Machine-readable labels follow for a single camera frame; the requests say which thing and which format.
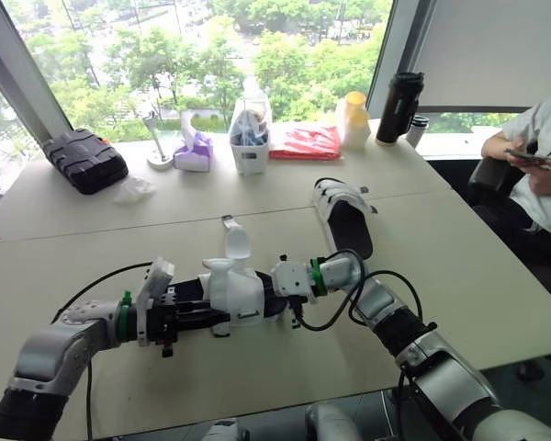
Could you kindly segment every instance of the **table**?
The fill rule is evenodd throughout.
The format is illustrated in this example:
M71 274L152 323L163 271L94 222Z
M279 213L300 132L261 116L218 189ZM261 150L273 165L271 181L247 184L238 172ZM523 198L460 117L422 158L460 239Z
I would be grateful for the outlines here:
M371 122L376 133L377 123ZM335 162L271 160L264 175L237 174L226 135L215 137L217 161L209 174L152 170L153 144L119 145L129 172L153 182L157 192L133 206L113 198L120 183L84 196L45 159L27 166L0 201L0 241L100 232L311 206L310 188L324 176L367 186L366 198L388 198L449 188L404 140L382 147L370 137L365 152L343 152Z
M418 290L425 321L477 368L551 353L551 297L452 190L376 198L367 219L375 252L370 270L391 268ZM314 209L237 217L252 241L250 266L268 271L277 257L329 253ZM26 337L79 288L117 267L160 254L176 280L203 272L202 258L222 256L216 219L0 243L0 396ZM105 282L88 298L120 299L136 270ZM383 278L412 307L399 281ZM306 309L327 320L341 299ZM238 328L230 338L182 333L175 355L123 345L95 358L95 435L120 435L254 413L396 385L398 370L367 329L345 316L330 330L291 330L289 322ZM85 436L84 379L55 439Z

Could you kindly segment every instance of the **black tumbler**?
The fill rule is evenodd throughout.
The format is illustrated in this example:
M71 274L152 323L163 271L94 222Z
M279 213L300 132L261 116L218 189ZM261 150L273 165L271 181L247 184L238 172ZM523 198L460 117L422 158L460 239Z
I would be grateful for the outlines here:
M388 99L379 121L376 139L393 144L402 133L406 133L417 107L424 84L424 73L400 72L389 83Z

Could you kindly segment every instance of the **plastic bottle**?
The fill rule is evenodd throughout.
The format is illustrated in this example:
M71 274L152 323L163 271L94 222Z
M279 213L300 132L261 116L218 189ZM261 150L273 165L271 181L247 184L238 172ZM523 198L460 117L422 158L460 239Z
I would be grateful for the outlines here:
M339 100L335 110L337 131L343 149L361 150L365 148L369 129L369 114L365 110L365 95L349 92Z

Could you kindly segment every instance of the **white basket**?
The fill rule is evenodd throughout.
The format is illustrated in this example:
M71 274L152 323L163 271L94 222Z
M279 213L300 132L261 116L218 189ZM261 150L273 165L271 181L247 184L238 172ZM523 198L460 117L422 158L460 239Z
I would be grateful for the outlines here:
M267 168L267 159L269 158L269 139L270 133L267 133L267 143L264 145L244 146L232 145L232 156L235 158L237 171L242 175L256 175L263 173Z

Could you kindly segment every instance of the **white stand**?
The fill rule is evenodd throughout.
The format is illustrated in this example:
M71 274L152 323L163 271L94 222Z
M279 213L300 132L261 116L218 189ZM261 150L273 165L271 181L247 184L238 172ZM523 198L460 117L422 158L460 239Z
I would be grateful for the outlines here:
M162 171L172 168L174 158L171 154L165 154L162 145L157 139L157 133L155 133L155 115L151 113L148 117L143 118L143 123L151 132L155 145L157 146L156 150L151 150L149 154L147 154L147 163L155 170Z

